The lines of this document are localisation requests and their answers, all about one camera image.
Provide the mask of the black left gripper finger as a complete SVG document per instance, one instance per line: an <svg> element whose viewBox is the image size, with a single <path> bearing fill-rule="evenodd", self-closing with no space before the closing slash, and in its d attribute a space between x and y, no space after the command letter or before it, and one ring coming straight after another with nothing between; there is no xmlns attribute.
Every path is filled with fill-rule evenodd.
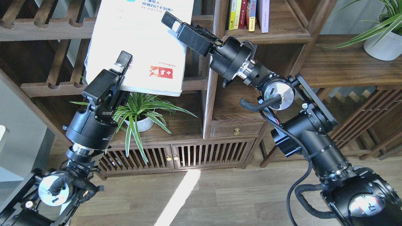
<svg viewBox="0 0 402 226"><path fill-rule="evenodd" d="M132 54L126 51L121 51L118 59L113 64L113 70L124 75L129 68L132 57Z"/></svg>

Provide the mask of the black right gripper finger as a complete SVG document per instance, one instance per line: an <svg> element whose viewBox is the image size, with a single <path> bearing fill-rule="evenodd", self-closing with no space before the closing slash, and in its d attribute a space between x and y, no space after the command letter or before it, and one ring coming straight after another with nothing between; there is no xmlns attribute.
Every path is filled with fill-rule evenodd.
<svg viewBox="0 0 402 226"><path fill-rule="evenodd" d="M180 19L176 18L170 12L165 12L162 17L162 23L165 24L168 28L173 30L178 35L184 35L186 33L185 23Z"/></svg>

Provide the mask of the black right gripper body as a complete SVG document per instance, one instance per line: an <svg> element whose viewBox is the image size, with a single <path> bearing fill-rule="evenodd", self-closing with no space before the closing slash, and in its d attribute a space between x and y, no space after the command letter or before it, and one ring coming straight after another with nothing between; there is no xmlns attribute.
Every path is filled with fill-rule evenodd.
<svg viewBox="0 0 402 226"><path fill-rule="evenodd" d="M251 42L240 42L234 37L228 37L223 42L204 27L193 24L180 24L177 39L204 57L208 54L212 56L210 68L224 77L224 88L236 76L241 77L246 85L255 88L265 86L266 68L254 59L257 49Z"/></svg>

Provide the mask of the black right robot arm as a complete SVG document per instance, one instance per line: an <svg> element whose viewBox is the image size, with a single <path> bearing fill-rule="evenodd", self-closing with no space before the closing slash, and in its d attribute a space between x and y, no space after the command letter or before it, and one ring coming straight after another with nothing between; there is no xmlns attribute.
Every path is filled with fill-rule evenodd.
<svg viewBox="0 0 402 226"><path fill-rule="evenodd" d="M301 75L284 78L254 60L252 45L234 37L220 40L206 28L182 22L165 12L162 23L177 39L202 56L211 55L210 68L224 77L223 87L235 77L261 92L258 104L245 99L240 105L259 112L274 126L271 134L286 155L300 154L307 172L287 194L287 211L294 192L305 210L321 219L335 218L343 226L400 226L401 198L372 169L353 166L328 136L337 125Z"/></svg>

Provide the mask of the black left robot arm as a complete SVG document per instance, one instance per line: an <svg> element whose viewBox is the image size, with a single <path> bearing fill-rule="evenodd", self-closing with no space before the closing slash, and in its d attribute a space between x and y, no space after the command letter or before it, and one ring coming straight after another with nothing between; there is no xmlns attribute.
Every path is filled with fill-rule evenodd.
<svg viewBox="0 0 402 226"><path fill-rule="evenodd" d="M118 124L112 118L128 101L120 85L132 55L122 51L109 70L102 70L82 92L89 103L64 126L72 146L62 169L32 170L1 205L2 226L65 226L80 204L103 191L90 179Z"/></svg>

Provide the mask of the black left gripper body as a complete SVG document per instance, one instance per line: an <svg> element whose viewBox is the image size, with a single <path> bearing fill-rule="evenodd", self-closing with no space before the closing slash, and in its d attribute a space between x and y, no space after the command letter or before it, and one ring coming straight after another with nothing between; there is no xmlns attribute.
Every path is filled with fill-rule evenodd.
<svg viewBox="0 0 402 226"><path fill-rule="evenodd" d="M89 103L76 112L66 131L72 152L86 156L108 148L117 130L113 115L128 101L129 92L120 89L124 73L124 69L102 70L84 89L82 95Z"/></svg>

